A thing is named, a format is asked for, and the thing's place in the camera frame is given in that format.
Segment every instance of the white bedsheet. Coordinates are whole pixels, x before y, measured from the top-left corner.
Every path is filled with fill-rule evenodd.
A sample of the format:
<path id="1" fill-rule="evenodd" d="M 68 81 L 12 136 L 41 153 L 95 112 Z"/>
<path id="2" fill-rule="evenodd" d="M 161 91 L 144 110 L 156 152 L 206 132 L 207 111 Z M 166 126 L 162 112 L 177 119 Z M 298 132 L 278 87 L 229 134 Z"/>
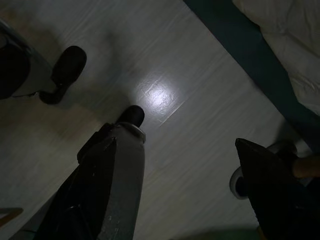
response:
<path id="1" fill-rule="evenodd" d="M 260 26 L 298 101 L 320 115 L 320 0 L 233 0 Z"/>

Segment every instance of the shoe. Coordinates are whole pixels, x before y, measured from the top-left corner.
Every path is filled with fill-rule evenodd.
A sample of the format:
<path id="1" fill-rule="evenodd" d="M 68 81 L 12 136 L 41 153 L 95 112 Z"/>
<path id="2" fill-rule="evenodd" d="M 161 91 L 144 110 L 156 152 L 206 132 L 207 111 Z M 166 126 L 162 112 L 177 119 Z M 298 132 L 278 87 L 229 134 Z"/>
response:
<path id="1" fill-rule="evenodd" d="M 232 174 L 229 187 L 237 199 L 244 200 L 248 198 L 248 188 L 241 167 L 238 167 Z"/>
<path id="2" fill-rule="evenodd" d="M 41 101 L 45 104 L 58 104 L 68 88 L 82 73 L 87 62 L 87 55 L 78 46 L 68 47 L 60 56 L 52 69 L 51 79 L 56 85 L 54 93 L 39 92 Z"/>
<path id="3" fill-rule="evenodd" d="M 130 123 L 135 125 L 136 127 L 140 127 L 145 119 L 144 110 L 137 105 L 132 105 L 128 107 L 118 118 L 115 123 Z"/>

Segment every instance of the wooden floor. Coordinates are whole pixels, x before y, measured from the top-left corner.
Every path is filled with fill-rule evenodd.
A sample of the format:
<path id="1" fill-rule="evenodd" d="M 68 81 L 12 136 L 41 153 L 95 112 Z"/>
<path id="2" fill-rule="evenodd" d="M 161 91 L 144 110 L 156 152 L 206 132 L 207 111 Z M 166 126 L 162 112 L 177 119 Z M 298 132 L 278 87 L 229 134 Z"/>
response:
<path id="1" fill-rule="evenodd" d="M 130 104 L 146 119 L 135 239 L 255 226 L 229 191 L 235 139 L 267 146 L 283 117 L 180 0 L 0 0 L 0 18 L 51 64 L 70 45 L 87 65 L 63 102 L 0 101 L 0 207 L 15 233 L 77 166 L 76 154 Z"/>

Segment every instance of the person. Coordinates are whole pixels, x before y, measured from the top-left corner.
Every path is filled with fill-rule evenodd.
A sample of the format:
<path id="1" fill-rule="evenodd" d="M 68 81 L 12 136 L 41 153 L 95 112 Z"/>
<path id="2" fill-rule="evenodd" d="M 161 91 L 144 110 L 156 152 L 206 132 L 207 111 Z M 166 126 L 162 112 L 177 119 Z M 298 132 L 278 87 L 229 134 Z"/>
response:
<path id="1" fill-rule="evenodd" d="M 94 133 L 77 154 L 79 166 L 11 240 L 132 239 L 144 177 L 144 117 L 132 105 Z"/>
<path id="2" fill-rule="evenodd" d="M 45 104 L 58 104 L 77 81 L 86 62 L 83 49 L 69 46 L 51 68 L 32 46 L 0 19 L 0 100 L 39 95 Z"/>
<path id="3" fill-rule="evenodd" d="M 318 190 L 299 182 L 301 178 L 320 177 L 319 156 L 298 158 L 290 143 L 265 148 L 238 138 L 235 146 L 241 167 L 231 177 L 230 188 L 238 198 L 249 198 L 263 238 L 320 238 Z"/>

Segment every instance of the laminate flooring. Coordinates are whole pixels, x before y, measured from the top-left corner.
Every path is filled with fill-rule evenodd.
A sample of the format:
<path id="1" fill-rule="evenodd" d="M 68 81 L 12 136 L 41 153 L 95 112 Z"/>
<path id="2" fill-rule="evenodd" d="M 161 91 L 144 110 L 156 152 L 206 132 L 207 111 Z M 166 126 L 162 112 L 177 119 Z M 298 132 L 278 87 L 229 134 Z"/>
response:
<path id="1" fill-rule="evenodd" d="M 134 238 L 253 228 L 229 180 L 236 138 L 273 143 L 284 119 L 181 0 L 0 0 L 0 18 L 54 64 L 77 45 L 79 80 L 57 106 L 0 101 L 0 207 L 14 234 L 77 166 L 76 155 L 130 104 L 145 110 L 145 175 Z"/>

